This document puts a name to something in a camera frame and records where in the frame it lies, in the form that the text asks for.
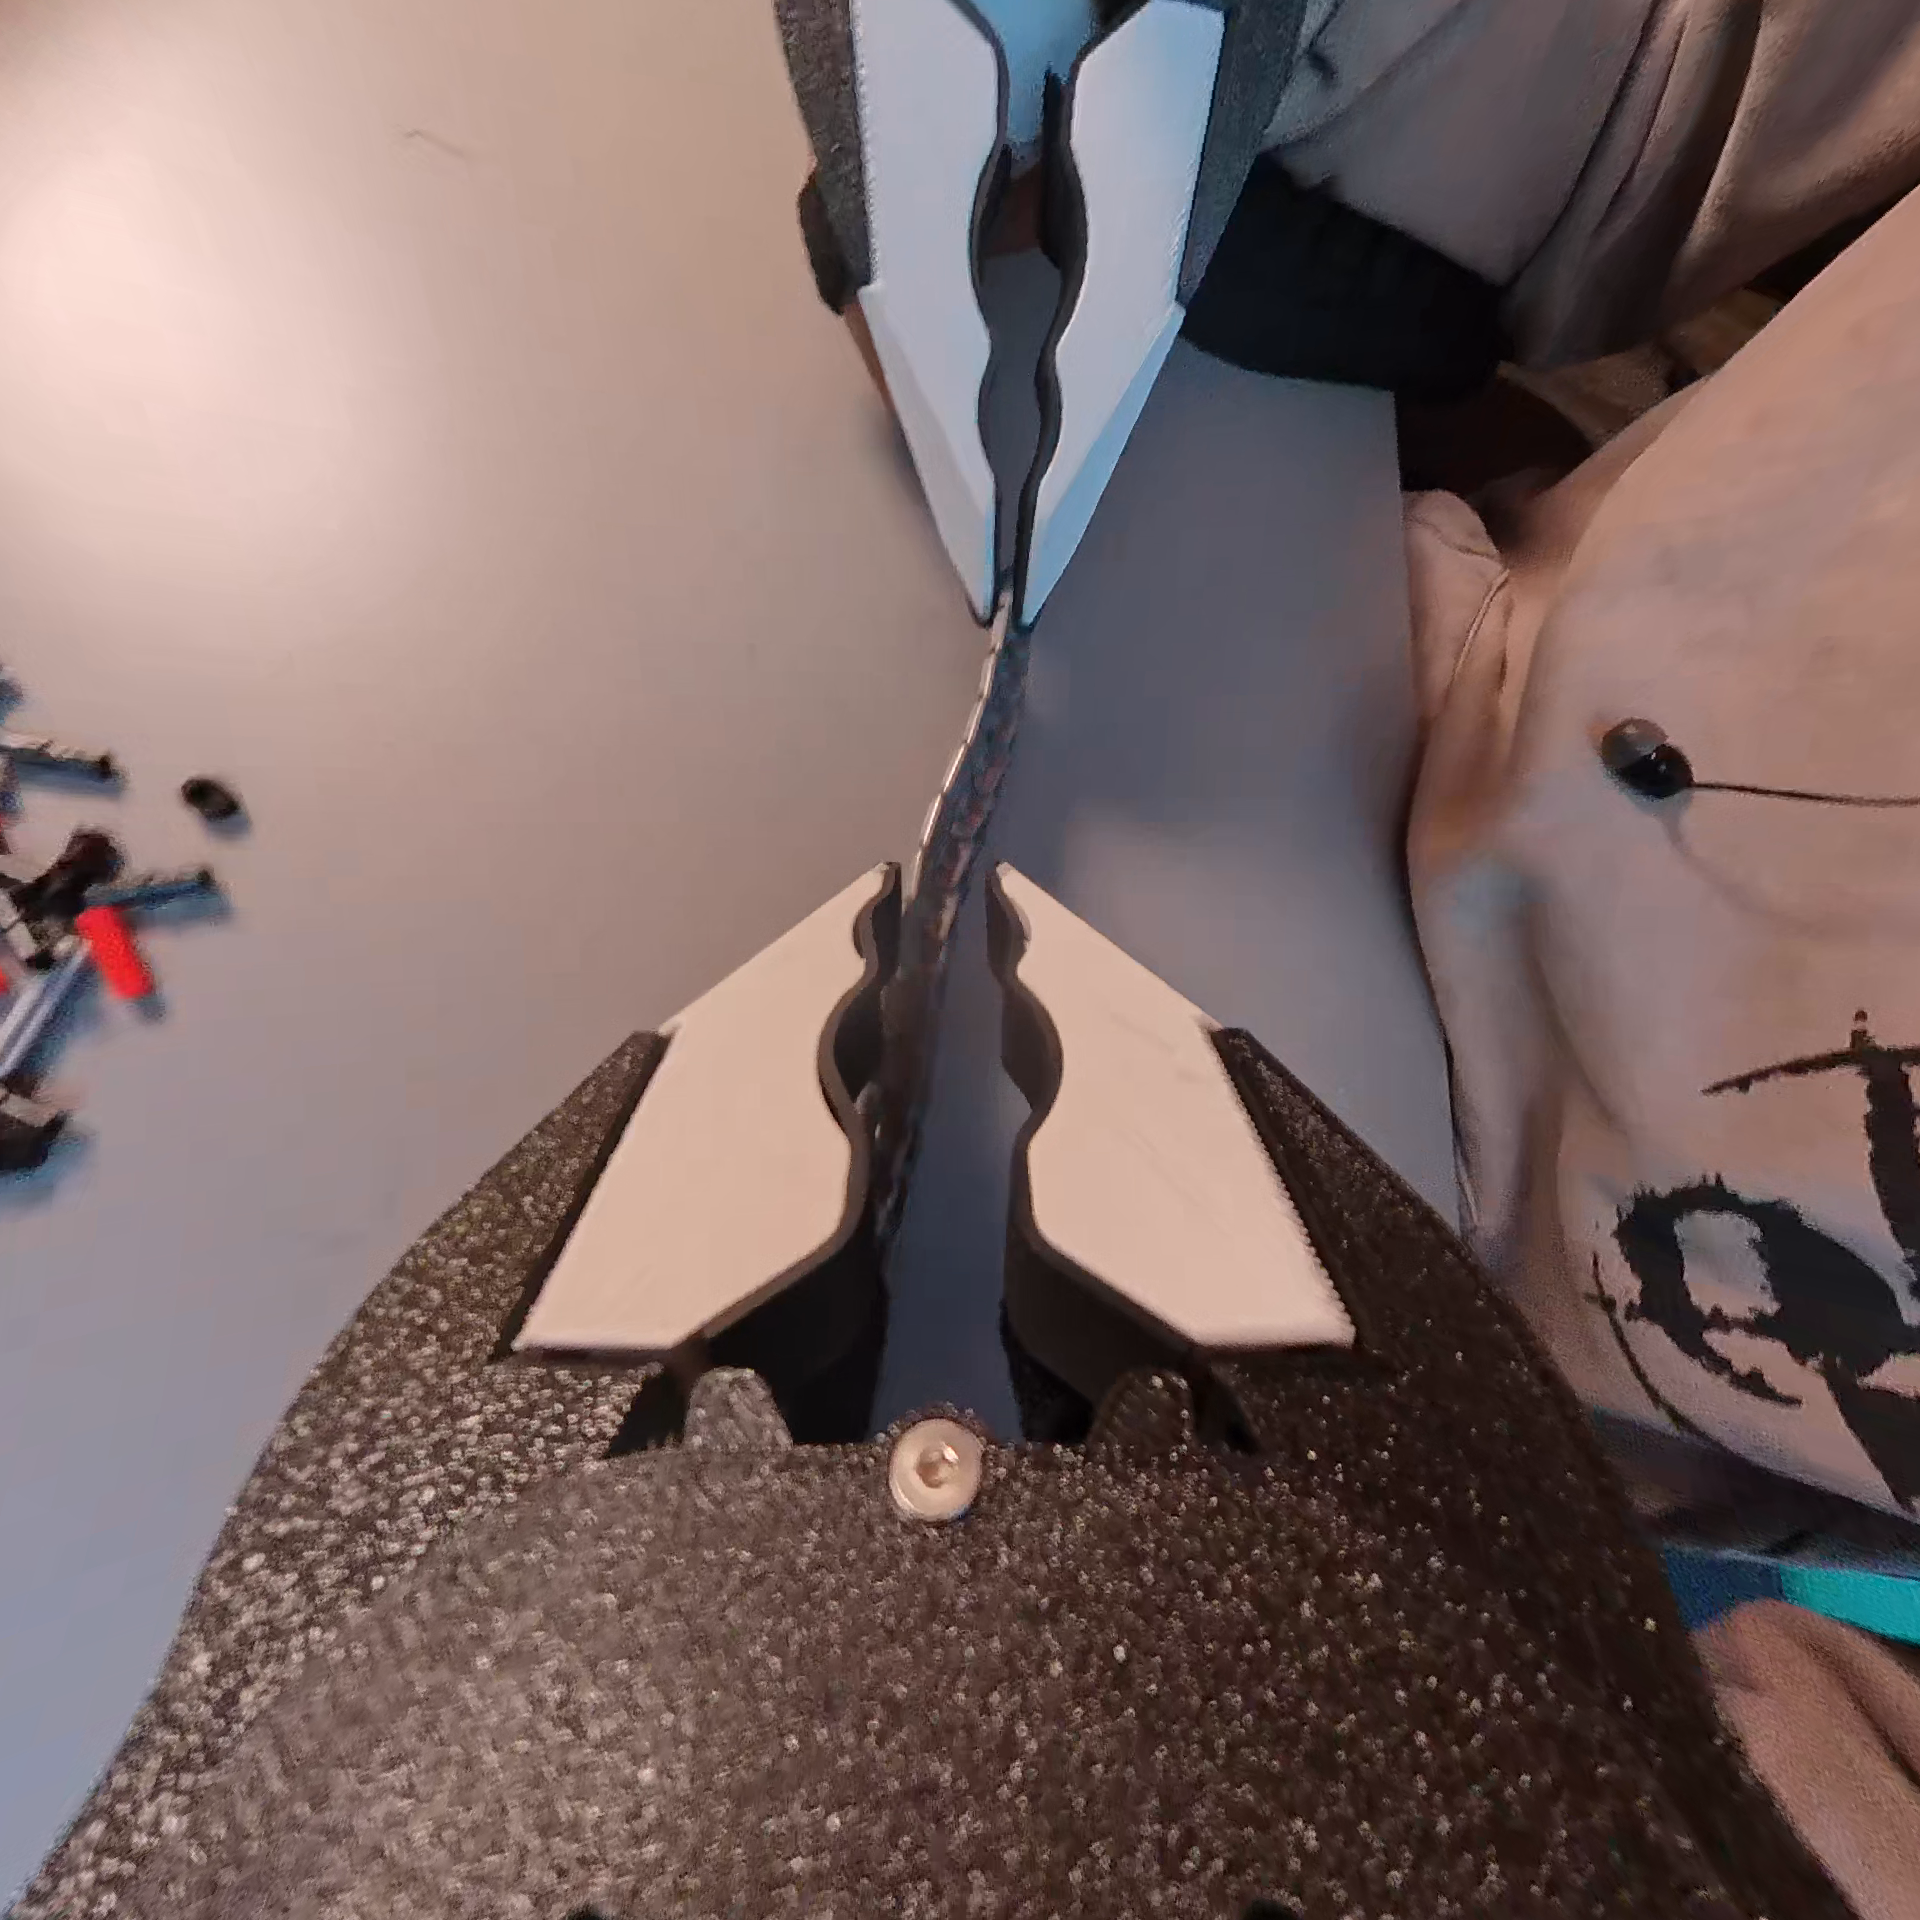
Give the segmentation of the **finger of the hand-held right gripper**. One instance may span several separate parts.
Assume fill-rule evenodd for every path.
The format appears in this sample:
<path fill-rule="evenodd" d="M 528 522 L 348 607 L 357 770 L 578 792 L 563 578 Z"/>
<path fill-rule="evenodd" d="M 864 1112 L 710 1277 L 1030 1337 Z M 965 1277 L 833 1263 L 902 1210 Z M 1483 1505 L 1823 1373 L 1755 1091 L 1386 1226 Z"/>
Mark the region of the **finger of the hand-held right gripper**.
<path fill-rule="evenodd" d="M 994 622 L 1002 487 L 981 446 L 974 240 L 1009 153 L 1009 64 L 974 9 L 850 0 L 867 285 L 853 297 L 931 528 Z"/>
<path fill-rule="evenodd" d="M 1058 105 L 1063 297 L 1041 350 L 1042 432 L 1021 491 L 1015 622 L 1041 622 L 1165 372 L 1229 11 L 1150 0 Z"/>

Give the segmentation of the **person's right forearm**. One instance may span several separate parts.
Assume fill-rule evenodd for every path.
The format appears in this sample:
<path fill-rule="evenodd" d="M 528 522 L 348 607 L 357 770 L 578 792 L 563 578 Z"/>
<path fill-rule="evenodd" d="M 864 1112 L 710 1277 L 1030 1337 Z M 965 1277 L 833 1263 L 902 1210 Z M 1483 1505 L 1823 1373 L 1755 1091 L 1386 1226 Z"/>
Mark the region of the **person's right forearm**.
<path fill-rule="evenodd" d="M 1916 186 L 1916 0 L 1288 9 L 1186 337 L 1474 396 L 1696 321 Z"/>

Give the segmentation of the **grey desk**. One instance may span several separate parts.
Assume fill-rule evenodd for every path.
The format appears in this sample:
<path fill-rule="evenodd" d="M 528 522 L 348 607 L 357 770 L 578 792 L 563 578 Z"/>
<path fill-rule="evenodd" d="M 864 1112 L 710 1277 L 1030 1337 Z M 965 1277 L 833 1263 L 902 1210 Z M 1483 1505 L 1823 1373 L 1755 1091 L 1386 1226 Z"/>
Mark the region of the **grey desk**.
<path fill-rule="evenodd" d="M 774 9 L 3 9 L 3 681 L 119 762 L 13 846 L 228 893 L 140 940 L 158 1013 L 84 993 L 3 1175 L 3 1894 L 412 1237 L 917 855 L 994 640 L 801 173 Z M 1448 1212 L 1402 792 L 1393 396 L 1176 337 L 981 865 Z"/>

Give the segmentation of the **person's right hand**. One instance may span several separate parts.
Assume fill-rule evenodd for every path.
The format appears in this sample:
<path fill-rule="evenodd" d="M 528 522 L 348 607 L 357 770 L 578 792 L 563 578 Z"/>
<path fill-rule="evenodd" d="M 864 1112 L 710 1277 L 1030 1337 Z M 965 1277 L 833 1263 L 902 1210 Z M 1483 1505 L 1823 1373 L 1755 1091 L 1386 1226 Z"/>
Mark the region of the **person's right hand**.
<path fill-rule="evenodd" d="M 864 285 L 853 285 L 853 265 L 850 265 L 850 252 L 833 229 L 817 172 L 801 184 L 801 240 L 804 240 L 817 302 L 850 329 L 864 372 L 876 378 L 878 405 L 893 407 L 893 392 L 889 392 L 889 372 L 878 372 L 878 350 L 876 350 L 876 332 L 867 332 L 867 312 L 864 312 Z"/>

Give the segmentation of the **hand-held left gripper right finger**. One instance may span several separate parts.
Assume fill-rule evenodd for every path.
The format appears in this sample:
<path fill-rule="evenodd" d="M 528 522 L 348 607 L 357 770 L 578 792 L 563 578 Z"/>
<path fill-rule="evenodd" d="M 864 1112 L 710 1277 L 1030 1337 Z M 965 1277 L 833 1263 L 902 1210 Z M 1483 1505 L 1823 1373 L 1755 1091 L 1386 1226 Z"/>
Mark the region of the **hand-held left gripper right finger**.
<path fill-rule="evenodd" d="M 1015 865 L 986 871 L 1002 1068 L 1021 1091 L 1002 1342 L 1027 1433 L 1089 1433 L 1131 1373 L 1213 1433 L 1362 1376 L 1308 1210 L 1233 1091 L 1229 1026 Z"/>

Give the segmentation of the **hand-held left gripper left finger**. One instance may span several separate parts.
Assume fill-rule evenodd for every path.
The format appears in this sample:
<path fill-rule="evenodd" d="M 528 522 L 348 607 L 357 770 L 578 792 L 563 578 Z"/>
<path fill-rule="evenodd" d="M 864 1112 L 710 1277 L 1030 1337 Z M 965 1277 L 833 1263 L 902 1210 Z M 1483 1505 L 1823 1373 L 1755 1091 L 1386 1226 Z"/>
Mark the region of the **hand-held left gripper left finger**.
<path fill-rule="evenodd" d="M 794 1433 L 867 1433 L 878 993 L 902 865 L 739 963 L 661 1034 L 509 1320 L 519 1358 L 754 1373 Z"/>

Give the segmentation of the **beige printed hoodie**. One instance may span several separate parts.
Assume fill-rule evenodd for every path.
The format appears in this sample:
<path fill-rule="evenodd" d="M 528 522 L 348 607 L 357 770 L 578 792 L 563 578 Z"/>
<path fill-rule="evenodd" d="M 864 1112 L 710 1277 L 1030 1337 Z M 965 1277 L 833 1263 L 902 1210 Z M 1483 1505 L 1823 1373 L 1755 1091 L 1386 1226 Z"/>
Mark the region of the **beige printed hoodie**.
<path fill-rule="evenodd" d="M 1480 1260 L 1609 1433 L 1916 1524 L 1920 207 L 1496 528 L 1402 495 L 1413 912 Z"/>

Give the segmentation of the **beige pants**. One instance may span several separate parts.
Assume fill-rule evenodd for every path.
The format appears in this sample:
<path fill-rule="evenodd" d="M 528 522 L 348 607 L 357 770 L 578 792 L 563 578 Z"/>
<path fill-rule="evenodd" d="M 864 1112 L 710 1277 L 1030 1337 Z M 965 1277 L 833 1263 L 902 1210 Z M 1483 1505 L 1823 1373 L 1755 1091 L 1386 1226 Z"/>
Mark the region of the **beige pants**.
<path fill-rule="evenodd" d="M 1750 1599 L 1696 1630 L 1750 1767 L 1863 1920 L 1920 1916 L 1920 1646 Z"/>

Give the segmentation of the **pile of small toy pins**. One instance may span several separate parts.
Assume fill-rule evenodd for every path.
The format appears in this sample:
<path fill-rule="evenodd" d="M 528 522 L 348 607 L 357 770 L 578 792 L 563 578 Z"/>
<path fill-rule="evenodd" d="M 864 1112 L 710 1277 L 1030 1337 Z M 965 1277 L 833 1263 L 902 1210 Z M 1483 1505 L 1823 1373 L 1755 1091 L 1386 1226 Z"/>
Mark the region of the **pile of small toy pins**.
<path fill-rule="evenodd" d="M 69 1130 L 69 1109 L 35 1091 L 35 1059 L 84 993 L 158 1006 L 145 919 L 221 912 L 213 871 L 133 871 L 119 840 L 74 826 L 56 855 L 0 840 L 0 1175 L 29 1175 Z"/>

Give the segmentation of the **teal garment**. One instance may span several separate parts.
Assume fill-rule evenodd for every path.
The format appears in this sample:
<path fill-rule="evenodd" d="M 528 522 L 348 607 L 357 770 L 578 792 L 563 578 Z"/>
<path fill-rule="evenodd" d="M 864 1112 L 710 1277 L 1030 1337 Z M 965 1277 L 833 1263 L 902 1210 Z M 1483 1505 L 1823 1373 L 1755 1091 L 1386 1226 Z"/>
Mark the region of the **teal garment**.
<path fill-rule="evenodd" d="M 1706 1551 L 1706 1544 L 1659 1544 L 1659 1576 L 1685 1630 L 1783 1599 L 1852 1630 L 1920 1644 L 1920 1563 L 1916 1555 L 1761 1555 L 1761 1551 Z"/>

